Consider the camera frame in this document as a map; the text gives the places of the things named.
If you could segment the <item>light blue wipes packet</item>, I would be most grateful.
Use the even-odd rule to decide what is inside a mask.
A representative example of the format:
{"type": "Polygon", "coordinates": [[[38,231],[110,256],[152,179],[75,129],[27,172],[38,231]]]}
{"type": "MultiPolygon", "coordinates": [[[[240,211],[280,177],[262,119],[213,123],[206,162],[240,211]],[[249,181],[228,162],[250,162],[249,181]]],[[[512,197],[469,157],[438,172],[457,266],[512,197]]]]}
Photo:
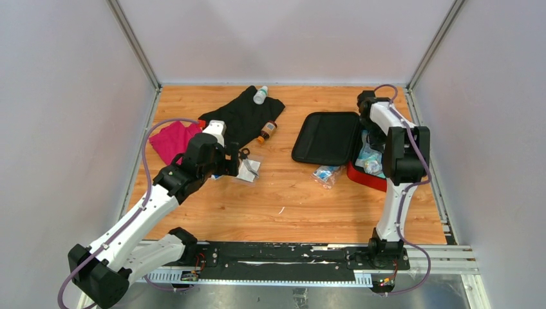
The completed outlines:
{"type": "Polygon", "coordinates": [[[381,163],[381,160],[382,160],[382,154],[377,152],[377,151],[374,151],[368,145],[367,135],[368,135],[367,130],[362,130],[362,133],[361,133],[362,146],[361,146],[361,149],[359,151],[359,154],[357,155],[357,159],[355,160],[355,166],[361,167],[361,168],[363,168],[364,160],[369,158],[369,157],[376,157],[380,161],[380,163],[381,163]]]}

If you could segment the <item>brown bottle orange cap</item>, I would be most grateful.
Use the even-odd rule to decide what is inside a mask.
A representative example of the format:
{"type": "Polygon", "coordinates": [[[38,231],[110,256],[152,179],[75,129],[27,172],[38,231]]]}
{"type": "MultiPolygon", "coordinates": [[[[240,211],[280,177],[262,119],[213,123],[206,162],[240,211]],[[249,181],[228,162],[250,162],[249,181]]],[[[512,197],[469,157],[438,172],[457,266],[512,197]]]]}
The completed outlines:
{"type": "Polygon", "coordinates": [[[267,141],[276,131],[277,124],[274,121],[268,121],[264,127],[261,129],[259,136],[257,137],[257,141],[260,144],[263,144],[265,141],[267,141]]]}

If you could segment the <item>clear bag blue items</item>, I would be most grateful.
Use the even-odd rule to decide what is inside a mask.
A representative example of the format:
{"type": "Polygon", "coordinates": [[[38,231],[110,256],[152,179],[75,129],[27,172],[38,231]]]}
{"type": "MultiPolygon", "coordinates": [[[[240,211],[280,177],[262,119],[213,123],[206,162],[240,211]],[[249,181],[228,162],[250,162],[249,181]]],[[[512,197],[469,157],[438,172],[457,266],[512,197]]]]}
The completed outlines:
{"type": "Polygon", "coordinates": [[[342,173],[343,168],[343,166],[322,165],[312,173],[312,178],[325,189],[331,189],[342,173]]]}

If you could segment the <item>teal header cotton ball bag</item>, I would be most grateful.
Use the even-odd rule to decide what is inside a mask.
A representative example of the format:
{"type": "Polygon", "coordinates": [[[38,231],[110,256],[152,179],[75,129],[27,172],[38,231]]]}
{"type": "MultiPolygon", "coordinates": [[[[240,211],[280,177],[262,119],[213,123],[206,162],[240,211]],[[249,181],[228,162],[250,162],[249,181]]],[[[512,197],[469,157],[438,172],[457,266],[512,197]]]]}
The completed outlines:
{"type": "Polygon", "coordinates": [[[376,157],[369,157],[364,160],[363,163],[364,172],[372,176],[379,178],[385,178],[385,175],[382,171],[382,164],[376,157]]]}

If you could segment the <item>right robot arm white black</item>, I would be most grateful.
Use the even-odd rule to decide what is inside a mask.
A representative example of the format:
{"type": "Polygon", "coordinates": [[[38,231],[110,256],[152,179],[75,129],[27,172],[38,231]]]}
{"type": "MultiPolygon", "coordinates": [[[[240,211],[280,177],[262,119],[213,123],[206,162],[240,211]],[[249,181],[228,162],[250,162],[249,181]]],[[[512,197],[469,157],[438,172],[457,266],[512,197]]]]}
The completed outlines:
{"type": "Polygon", "coordinates": [[[386,199],[382,216],[368,242],[367,260],[373,268],[385,268],[404,254],[404,229],[414,192],[430,180],[431,133],[404,117],[393,99],[365,90],[357,97],[361,123],[368,131],[372,149],[382,153],[386,199]]]}

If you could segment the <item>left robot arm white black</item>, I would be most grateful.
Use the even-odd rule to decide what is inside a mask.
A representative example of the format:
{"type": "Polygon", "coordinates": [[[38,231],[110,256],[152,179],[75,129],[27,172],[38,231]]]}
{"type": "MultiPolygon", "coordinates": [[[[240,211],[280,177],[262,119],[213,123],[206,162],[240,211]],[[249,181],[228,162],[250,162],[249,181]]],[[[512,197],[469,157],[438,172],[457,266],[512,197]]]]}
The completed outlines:
{"type": "Polygon", "coordinates": [[[192,265],[197,258],[197,240],[180,227],[155,245],[137,245],[212,175],[237,175],[240,146],[222,142],[219,134],[193,136],[186,151],[149,180],[146,193],[124,217],[90,245],[76,244],[70,249],[70,274],[62,286],[72,282],[93,301],[93,306],[111,308],[137,279],[154,269],[172,261],[192,265]]]}

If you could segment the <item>red black medicine kit case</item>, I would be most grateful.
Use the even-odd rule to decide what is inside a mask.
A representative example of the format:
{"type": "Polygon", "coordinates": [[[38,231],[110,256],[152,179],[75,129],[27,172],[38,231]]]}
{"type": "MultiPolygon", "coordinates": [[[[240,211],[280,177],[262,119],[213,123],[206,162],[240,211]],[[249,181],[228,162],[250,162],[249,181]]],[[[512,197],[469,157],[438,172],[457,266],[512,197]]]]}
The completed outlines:
{"type": "Polygon", "coordinates": [[[311,113],[303,122],[291,157],[304,164],[345,165],[351,181],[386,192],[388,178],[368,174],[357,166],[357,155],[364,145],[363,129],[354,112],[311,113]]]}

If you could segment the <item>clear bag white gauze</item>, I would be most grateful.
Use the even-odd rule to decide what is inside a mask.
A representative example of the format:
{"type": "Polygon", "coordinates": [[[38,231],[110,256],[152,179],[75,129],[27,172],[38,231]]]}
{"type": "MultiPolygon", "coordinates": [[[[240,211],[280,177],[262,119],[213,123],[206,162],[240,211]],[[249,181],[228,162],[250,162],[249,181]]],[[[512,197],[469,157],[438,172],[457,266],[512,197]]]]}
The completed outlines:
{"type": "MultiPolygon", "coordinates": [[[[250,160],[252,168],[257,170],[259,174],[259,178],[260,178],[260,168],[262,165],[263,157],[250,155],[249,160],[250,160]]],[[[240,160],[238,175],[232,179],[232,182],[237,183],[239,185],[255,186],[259,178],[256,178],[251,173],[249,173],[246,167],[244,166],[244,164],[240,160]]]]}

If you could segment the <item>pink cloth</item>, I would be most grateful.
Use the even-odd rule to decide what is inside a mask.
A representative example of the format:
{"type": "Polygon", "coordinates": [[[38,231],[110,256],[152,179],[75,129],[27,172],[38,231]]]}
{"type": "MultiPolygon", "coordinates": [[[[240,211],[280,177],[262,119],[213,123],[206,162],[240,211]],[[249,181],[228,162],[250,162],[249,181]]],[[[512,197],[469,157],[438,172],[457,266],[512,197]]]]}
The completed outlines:
{"type": "Polygon", "coordinates": [[[187,150],[190,139],[202,129],[198,124],[185,125],[182,121],[176,121],[149,138],[152,148],[165,164],[170,164],[173,158],[187,150]]]}

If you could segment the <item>black cloth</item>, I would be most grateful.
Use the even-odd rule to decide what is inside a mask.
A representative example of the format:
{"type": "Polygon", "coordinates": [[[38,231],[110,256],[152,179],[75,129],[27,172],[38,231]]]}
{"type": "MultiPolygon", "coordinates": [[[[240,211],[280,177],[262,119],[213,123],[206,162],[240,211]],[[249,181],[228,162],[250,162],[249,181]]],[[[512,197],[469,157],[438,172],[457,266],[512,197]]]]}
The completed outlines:
{"type": "Polygon", "coordinates": [[[284,111],[285,105],[276,98],[266,97],[264,103],[256,104],[255,86],[249,86],[228,104],[198,117],[206,123],[221,120],[226,125],[225,144],[237,143],[240,147],[257,138],[268,121],[276,121],[284,111]]]}

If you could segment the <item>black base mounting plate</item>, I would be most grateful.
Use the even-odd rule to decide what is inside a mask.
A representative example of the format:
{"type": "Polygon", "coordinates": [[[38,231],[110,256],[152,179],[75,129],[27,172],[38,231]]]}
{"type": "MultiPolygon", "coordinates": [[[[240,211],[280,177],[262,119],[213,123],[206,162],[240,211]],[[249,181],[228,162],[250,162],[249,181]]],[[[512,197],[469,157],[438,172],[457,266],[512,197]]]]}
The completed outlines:
{"type": "Polygon", "coordinates": [[[373,268],[366,245],[326,243],[271,243],[210,241],[197,244],[192,258],[182,257],[173,267],[195,270],[202,279],[287,283],[345,283],[355,281],[356,270],[409,270],[407,251],[391,265],[373,268]]]}

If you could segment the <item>black handled scissors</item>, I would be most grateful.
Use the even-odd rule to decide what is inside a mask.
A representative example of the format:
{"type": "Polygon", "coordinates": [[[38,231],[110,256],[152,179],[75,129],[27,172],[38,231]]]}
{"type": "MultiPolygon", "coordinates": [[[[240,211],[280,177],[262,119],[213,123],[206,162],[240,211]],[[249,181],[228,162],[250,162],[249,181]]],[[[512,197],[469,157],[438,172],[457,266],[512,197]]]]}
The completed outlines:
{"type": "Polygon", "coordinates": [[[250,160],[249,160],[249,155],[250,155],[250,149],[243,148],[243,149],[239,150],[239,159],[244,164],[244,166],[246,167],[248,172],[251,173],[256,178],[259,178],[259,174],[258,174],[257,170],[255,170],[251,166],[251,163],[250,163],[250,160]]]}

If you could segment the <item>aluminium frame rail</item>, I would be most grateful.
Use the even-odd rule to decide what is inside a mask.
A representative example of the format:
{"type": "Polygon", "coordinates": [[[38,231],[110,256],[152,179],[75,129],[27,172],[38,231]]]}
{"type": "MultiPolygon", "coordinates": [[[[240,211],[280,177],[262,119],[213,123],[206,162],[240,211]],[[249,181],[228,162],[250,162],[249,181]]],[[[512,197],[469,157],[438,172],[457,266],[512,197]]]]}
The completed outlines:
{"type": "Polygon", "coordinates": [[[176,292],[196,285],[348,288],[373,297],[401,297],[434,276],[476,276],[473,251],[458,245],[373,245],[184,240],[174,234],[125,250],[110,244],[69,254],[73,282],[100,308],[112,308],[129,287],[146,281],[176,292]]]}

